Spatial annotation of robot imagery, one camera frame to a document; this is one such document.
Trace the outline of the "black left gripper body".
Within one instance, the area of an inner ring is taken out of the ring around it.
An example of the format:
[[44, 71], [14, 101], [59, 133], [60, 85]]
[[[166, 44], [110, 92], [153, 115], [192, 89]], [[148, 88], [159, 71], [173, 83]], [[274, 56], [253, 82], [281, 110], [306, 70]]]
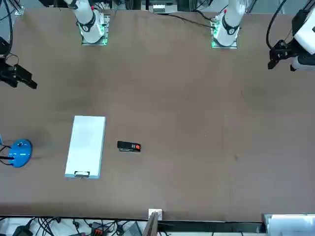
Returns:
[[298, 55], [299, 53], [299, 44], [296, 40], [291, 40], [286, 43], [284, 40], [278, 42], [278, 56], [279, 59], [288, 59]]

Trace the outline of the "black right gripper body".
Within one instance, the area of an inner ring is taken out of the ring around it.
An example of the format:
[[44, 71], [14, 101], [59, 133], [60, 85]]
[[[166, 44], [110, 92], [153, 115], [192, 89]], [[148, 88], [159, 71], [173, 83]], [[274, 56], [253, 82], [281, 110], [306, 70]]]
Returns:
[[17, 79], [15, 67], [8, 64], [0, 65], [0, 81], [8, 84], [9, 86], [16, 88]]

